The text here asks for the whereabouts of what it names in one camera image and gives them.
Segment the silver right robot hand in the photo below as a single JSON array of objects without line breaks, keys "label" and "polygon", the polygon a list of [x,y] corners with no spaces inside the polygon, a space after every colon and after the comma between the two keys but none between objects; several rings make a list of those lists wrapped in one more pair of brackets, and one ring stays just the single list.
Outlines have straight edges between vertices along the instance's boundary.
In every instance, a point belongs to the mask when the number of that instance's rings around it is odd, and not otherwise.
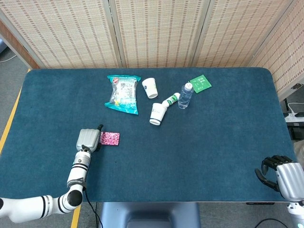
[{"label": "silver right robot hand", "polygon": [[[275,171],[276,181],[266,178],[268,169]],[[261,168],[255,169],[259,181],[267,187],[279,192],[289,202],[304,200],[304,170],[300,163],[284,155],[266,157],[261,162]]]}]

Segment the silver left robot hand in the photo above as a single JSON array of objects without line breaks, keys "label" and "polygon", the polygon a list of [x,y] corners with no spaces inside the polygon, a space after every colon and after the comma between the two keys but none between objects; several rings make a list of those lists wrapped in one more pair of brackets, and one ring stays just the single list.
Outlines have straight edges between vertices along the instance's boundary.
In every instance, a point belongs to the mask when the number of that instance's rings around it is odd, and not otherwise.
[{"label": "silver left robot hand", "polygon": [[81,129],[76,142],[76,150],[82,149],[82,145],[88,147],[91,152],[98,151],[101,147],[100,137],[103,125],[100,124],[96,129]]}]

